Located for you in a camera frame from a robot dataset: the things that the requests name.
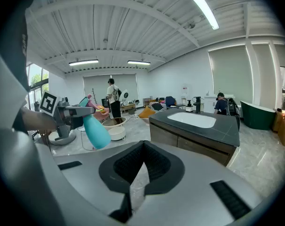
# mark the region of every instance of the white shirt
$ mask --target white shirt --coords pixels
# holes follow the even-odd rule
[[[109,98],[109,103],[112,104],[113,102],[115,102],[115,99],[114,99],[114,95],[113,95],[113,92],[114,92],[114,89],[115,90],[118,90],[118,87],[116,85],[110,85],[107,89],[107,95],[111,95],[111,98]]]

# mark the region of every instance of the green bathtub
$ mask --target green bathtub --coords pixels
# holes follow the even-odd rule
[[[275,111],[266,107],[241,101],[244,123],[253,129],[269,130],[275,117]]]

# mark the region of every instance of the black countertop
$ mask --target black countertop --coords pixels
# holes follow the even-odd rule
[[[159,121],[169,126],[173,126],[214,141],[219,141],[236,147],[240,146],[237,119],[235,117],[201,112],[200,115],[214,117],[216,119],[216,122],[211,128],[200,128],[168,118],[169,115],[175,113],[190,114],[190,112],[186,112],[185,110],[173,108],[151,115],[150,123],[156,124],[156,121]]]

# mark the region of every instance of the ceiling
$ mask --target ceiling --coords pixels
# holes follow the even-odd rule
[[[261,0],[206,1],[218,30],[192,0],[34,0],[26,10],[28,60],[59,76],[99,68],[151,70],[218,41],[285,36]],[[68,64],[88,59],[99,63]]]

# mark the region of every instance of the blue spray bottle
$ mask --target blue spray bottle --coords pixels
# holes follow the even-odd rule
[[[87,106],[89,102],[89,98],[85,97],[79,106]],[[111,137],[108,131],[93,115],[83,117],[83,122],[87,137],[96,149],[104,148],[110,143]]]

